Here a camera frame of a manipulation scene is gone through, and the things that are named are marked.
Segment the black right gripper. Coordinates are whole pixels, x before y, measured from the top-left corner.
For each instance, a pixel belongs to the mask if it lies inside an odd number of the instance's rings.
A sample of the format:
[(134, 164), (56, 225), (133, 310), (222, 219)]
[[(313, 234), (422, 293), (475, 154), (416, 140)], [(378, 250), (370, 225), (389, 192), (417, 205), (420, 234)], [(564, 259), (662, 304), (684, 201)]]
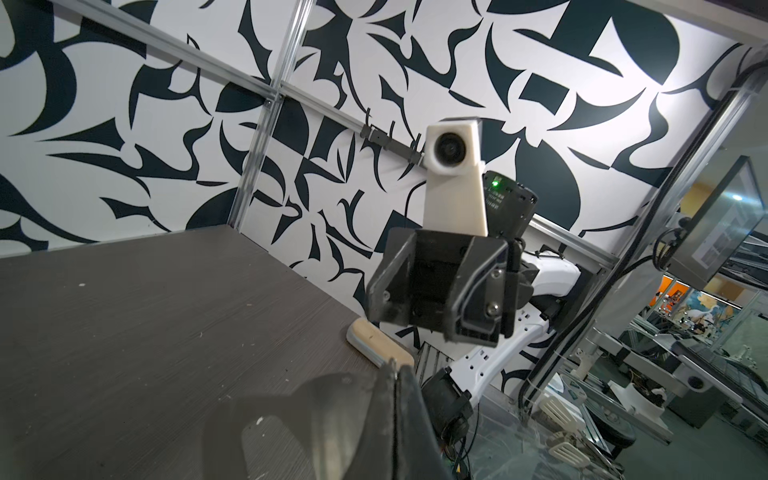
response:
[(522, 254), (517, 240), (394, 227), (366, 287), (366, 316), (494, 347), (533, 296), (534, 266)]

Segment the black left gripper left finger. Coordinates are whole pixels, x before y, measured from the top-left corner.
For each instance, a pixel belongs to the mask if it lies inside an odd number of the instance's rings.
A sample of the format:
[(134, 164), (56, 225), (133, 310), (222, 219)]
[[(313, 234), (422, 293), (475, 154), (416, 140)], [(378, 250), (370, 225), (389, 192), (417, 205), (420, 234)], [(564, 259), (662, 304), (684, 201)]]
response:
[(393, 479), (396, 467), (396, 372), (382, 367), (344, 479)]

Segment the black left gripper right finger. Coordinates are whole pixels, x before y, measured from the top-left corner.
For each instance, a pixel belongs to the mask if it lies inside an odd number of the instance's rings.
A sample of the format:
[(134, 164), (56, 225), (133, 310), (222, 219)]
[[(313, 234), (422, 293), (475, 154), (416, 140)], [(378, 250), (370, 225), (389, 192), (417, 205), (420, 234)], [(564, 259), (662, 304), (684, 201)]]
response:
[(395, 386), (395, 478), (449, 479), (420, 386), (411, 366), (397, 374)]

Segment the silver metal key holder plate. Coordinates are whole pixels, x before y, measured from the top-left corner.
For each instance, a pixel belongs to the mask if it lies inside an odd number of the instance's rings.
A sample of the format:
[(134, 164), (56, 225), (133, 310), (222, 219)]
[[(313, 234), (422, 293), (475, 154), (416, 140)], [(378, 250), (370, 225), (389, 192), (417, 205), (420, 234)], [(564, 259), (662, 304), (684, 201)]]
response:
[(356, 453), (376, 376), (332, 373), (303, 383), (290, 395), (245, 396), (221, 403), (202, 434), (205, 479), (248, 477), (242, 433), (275, 417), (309, 456), (318, 479), (341, 479)]

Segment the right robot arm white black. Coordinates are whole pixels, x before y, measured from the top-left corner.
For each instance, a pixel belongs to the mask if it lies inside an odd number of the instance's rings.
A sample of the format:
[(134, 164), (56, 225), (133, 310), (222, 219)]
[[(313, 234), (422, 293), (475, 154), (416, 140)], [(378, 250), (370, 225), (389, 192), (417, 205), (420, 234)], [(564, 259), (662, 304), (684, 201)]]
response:
[(472, 345), (425, 384), (477, 405), (494, 377), (553, 325), (583, 289), (585, 271), (557, 253), (527, 252), (522, 235), (537, 196), (498, 172), (483, 174), (484, 235), (394, 227), (367, 287), (367, 318)]

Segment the beige sponge block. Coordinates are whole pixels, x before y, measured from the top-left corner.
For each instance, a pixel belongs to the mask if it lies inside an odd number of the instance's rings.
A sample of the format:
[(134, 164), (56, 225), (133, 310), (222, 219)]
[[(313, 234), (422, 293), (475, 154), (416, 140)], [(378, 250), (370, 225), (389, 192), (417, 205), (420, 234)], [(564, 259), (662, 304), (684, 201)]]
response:
[(398, 367), (415, 366), (411, 353), (365, 318), (357, 318), (351, 323), (346, 332), (346, 340), (378, 368), (390, 361), (394, 361)]

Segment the black wall hook rack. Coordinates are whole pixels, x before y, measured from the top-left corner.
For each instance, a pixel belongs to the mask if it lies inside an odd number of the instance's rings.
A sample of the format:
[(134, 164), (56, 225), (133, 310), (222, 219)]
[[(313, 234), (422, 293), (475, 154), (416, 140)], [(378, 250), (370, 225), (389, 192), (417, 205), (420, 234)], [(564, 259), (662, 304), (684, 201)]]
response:
[(395, 139), (395, 122), (392, 121), (388, 131), (385, 131), (371, 122), (371, 108), (365, 110), (365, 119), (360, 136), (369, 143), (379, 146), (382, 150), (406, 160), (412, 166), (422, 166), (424, 149), (421, 144), (422, 134), (419, 133), (408, 145)]

